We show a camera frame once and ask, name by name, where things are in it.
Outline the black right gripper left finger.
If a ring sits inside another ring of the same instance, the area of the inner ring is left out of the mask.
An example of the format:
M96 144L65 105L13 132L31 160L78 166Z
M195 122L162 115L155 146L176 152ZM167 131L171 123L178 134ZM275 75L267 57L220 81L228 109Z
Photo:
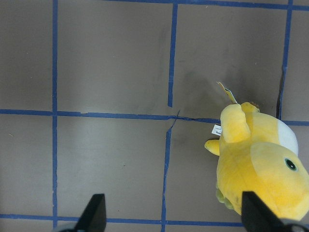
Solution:
M94 194L75 225L75 231L104 232L106 225L105 194Z

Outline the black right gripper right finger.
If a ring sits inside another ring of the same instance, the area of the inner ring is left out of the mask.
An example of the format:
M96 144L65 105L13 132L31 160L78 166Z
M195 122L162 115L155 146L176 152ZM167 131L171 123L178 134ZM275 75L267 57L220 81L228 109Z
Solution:
M253 192L242 193L241 221L247 232L283 232L283 222Z

